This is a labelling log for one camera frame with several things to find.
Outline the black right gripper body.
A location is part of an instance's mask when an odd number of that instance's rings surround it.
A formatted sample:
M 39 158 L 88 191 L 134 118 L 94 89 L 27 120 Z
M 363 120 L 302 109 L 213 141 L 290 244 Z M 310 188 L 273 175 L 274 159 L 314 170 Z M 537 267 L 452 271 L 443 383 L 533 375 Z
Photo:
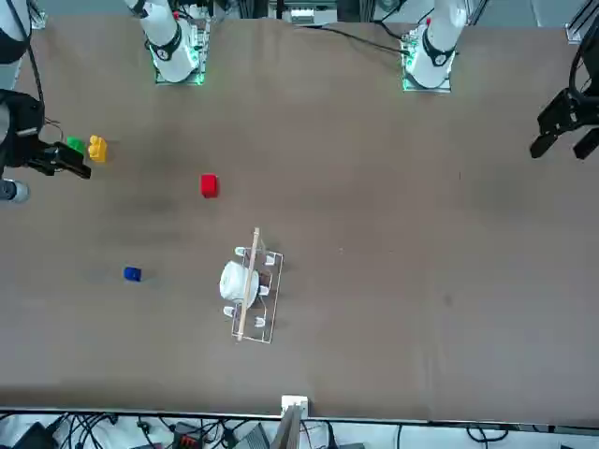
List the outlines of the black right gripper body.
M 1 167 L 32 167 L 48 145 L 39 138 L 44 123 L 41 102 L 29 94 L 1 91 Z

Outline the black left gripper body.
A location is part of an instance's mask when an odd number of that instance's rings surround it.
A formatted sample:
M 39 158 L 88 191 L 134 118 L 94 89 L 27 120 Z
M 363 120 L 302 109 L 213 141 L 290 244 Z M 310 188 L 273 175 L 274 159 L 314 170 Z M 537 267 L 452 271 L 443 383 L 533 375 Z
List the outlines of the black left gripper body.
M 541 136 L 558 137 L 598 124 L 598 98 L 569 88 L 559 91 L 537 117 Z

